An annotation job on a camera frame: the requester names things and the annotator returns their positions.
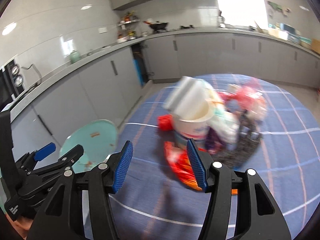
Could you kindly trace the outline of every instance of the trash pile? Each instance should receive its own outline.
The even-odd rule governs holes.
[[[267,113],[254,78],[242,87],[229,84],[227,91],[217,91],[205,80],[184,76],[164,108],[169,114],[158,117],[158,126],[175,134],[175,143],[164,143],[165,158],[177,177],[196,190],[201,189],[188,160],[187,141],[193,138],[214,161],[239,167],[258,148],[262,135],[255,123]]]

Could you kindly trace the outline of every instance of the wall outlet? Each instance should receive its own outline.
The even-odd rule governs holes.
[[[106,32],[108,32],[107,27],[99,28],[98,31],[99,31],[99,33],[106,33]]]

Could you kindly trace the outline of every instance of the kitchen counter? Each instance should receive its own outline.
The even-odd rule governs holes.
[[[51,73],[47,74],[43,78],[43,82],[41,85],[36,87],[33,91],[31,91],[28,95],[24,96],[24,94],[21,94],[16,100],[20,100],[21,97],[24,97],[21,99],[17,104],[15,102],[13,103],[15,106],[11,109],[11,122],[25,109],[35,98],[37,98],[39,95],[41,95],[44,91],[46,91],[49,87],[54,85],[56,82],[58,82],[63,77],[67,76],[71,72],[81,68],[82,66],[92,62],[93,60],[96,60],[99,57],[102,57],[106,54],[109,54],[111,52],[114,52],[116,50],[122,49],[127,46],[131,46],[136,43],[140,43],[142,41],[153,39],[153,38],[159,38],[164,36],[170,36],[170,35],[179,35],[179,34],[191,34],[191,33],[233,33],[233,34],[245,34],[250,36],[256,36],[261,37],[265,39],[270,39],[282,43],[286,43],[288,45],[291,45],[293,47],[296,47],[298,49],[301,49],[305,52],[308,52],[312,54],[313,56],[320,59],[320,56],[315,54],[314,52],[305,49],[304,47],[294,44],[290,41],[285,41],[279,38],[276,38],[274,36],[262,34],[262,33],[256,33],[256,32],[250,32],[250,31],[244,31],[244,30],[238,30],[238,29],[222,29],[222,28],[196,28],[196,29],[185,29],[185,30],[176,30],[176,31],[168,31],[164,33],[158,33],[158,34],[151,34],[146,37],[137,38],[135,40],[127,41],[121,44],[112,44],[110,46],[107,46],[100,51],[87,56],[78,62],[68,65],[65,64],[63,66],[58,67]]]

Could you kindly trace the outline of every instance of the table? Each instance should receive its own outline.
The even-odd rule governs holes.
[[[245,84],[250,77],[216,74],[200,76],[217,90],[229,83]],[[239,170],[255,169],[277,201],[294,238],[308,222],[320,200],[320,128],[311,112],[293,95],[259,80],[268,114],[259,126],[261,146]],[[121,239],[197,239],[210,194],[182,184],[164,158],[164,141],[173,132],[157,128],[157,117],[174,89],[167,87],[146,99],[119,136],[134,144],[133,159],[122,189],[111,195],[113,214]],[[227,238],[233,236],[237,197],[232,196]],[[85,224],[90,236],[89,218]]]

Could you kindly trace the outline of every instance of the teal plastic stool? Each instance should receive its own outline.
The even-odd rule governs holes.
[[[75,173],[90,171],[114,153],[118,132],[115,125],[108,120],[96,120],[71,134],[60,149],[59,157],[65,155],[74,146],[80,144],[84,154],[73,164]]]

